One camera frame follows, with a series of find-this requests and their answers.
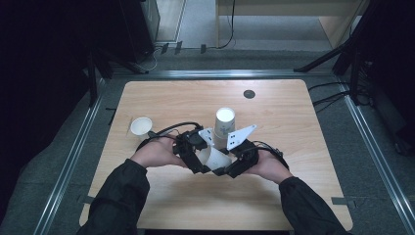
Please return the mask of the black cabinet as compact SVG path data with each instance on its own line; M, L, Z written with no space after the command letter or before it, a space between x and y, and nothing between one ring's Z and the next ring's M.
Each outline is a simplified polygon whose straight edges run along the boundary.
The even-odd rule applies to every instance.
M126 22L133 62L155 52L161 16L157 0L119 0Z

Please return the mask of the metal floor rail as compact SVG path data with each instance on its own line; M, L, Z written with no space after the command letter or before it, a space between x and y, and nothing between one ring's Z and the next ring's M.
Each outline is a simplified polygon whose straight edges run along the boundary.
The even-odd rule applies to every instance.
M48 197L47 203L42 211L42 214L32 235L48 234L52 222L56 216L57 210L69 186L69 181L72 177L87 136L102 103L103 93L105 92L106 87L107 81L104 78L100 78L98 82L98 98L87 110L85 118L83 119L80 129L77 132L76 137L71 145L69 154L65 160L53 190Z
M356 106L351 98L345 98L345 102L407 234L415 235L415 210L392 172L361 108Z
M282 79L284 77L332 76L330 70L296 72L289 70L156 70L148 73L117 71L114 78L132 80L219 80L219 79Z

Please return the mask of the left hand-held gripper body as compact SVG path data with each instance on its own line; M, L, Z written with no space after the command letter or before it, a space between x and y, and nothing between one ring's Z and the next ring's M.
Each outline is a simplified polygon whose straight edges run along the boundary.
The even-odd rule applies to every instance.
M199 173L199 167L202 166L202 163L197 158L196 151L207 147L208 143L199 135L199 129L195 128L175 137L173 154L178 155L193 173Z

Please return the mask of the white printed paper cup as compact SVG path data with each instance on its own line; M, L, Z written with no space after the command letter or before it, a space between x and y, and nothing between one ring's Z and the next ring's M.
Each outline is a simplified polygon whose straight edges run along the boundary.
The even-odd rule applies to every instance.
M153 122L148 117L139 117L130 124L130 131L143 141L149 137L152 127Z
M216 170L232 164L231 159L227 155L212 147L202 149L197 155L197 158L202 165L207 166L210 170Z

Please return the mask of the black metal stand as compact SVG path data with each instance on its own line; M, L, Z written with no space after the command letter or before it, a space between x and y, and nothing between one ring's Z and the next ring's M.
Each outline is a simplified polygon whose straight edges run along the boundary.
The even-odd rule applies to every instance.
M89 78L89 94L90 101L89 106L92 107L98 99L98 85L96 71L103 78L111 78L113 70L109 64L109 59L105 55L105 52L99 48L93 48L90 50L87 58L87 74Z

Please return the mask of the black tripod stand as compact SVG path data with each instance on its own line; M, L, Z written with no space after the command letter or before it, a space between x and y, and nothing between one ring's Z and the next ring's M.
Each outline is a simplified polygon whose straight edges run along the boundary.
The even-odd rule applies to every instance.
M311 63L294 69L294 72L309 72L321 64L329 61L330 59L338 56L335 64L332 67L334 75L344 75L348 68L351 68L351 75L348 84L347 95L350 97L352 102L359 106L358 101L358 76L361 66L361 53L363 50L363 42L369 35L369 27L372 18L376 15L379 10L379 0L369 0L366 10L363 12L363 16L357 24L354 31L351 33L349 38L337 48L324 54L318 59Z

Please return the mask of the person's left hand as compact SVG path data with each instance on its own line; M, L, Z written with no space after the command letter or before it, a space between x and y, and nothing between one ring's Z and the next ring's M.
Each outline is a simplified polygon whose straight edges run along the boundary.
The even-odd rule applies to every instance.
M136 151L130 159L144 168L165 165L185 167L184 162L173 154L174 144L171 137L154 139Z

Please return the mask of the person's right hand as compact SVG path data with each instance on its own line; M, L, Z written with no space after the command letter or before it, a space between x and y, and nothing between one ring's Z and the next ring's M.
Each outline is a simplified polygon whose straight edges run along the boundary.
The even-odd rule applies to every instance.
M293 176L280 161L264 150L258 151L257 164L246 170L246 173L258 175L276 184L280 184L285 179Z

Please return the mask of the light wooden furniture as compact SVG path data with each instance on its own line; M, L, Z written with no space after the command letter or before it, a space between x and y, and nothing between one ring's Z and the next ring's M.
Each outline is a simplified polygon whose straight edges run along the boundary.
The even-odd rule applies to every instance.
M344 42L355 19L370 0L215 0L215 16L314 16L318 17L333 48Z

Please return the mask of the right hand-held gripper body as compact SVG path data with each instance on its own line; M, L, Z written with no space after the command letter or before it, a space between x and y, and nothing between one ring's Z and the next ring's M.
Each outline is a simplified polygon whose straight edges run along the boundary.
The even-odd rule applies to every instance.
M248 139L255 129L256 125L253 124L228 134L226 149L236 160L224 171L232 178L244 173L258 162L257 146Z

